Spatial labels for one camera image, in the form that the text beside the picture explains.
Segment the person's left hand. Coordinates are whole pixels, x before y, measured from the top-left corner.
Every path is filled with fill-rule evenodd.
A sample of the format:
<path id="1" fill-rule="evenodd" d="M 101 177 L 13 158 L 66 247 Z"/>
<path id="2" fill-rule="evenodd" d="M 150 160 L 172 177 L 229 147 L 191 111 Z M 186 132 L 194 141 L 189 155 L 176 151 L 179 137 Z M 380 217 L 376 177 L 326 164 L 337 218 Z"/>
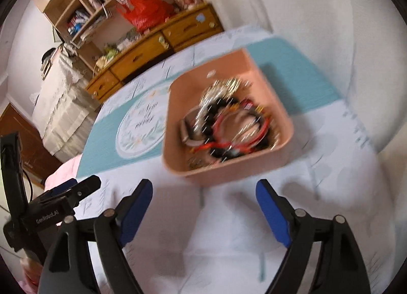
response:
<path id="1" fill-rule="evenodd" d="M 29 257 L 20 259 L 20 265 L 23 270 L 25 280 L 29 285 L 38 286 L 43 266 Z"/>

